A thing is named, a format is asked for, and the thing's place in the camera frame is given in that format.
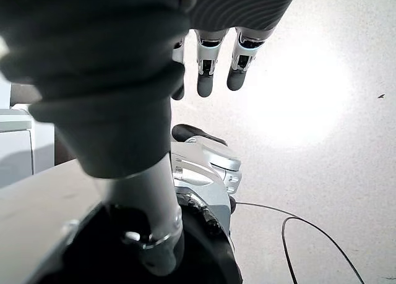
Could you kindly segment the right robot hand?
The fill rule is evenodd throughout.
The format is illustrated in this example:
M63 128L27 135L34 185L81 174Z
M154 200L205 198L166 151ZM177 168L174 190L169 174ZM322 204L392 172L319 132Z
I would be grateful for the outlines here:
M241 276L219 216L180 205L171 169L176 50L189 30L213 49L229 28L244 48L273 32L292 0L1 0L1 73L34 86L33 117L52 123L101 203L33 283L206 283Z

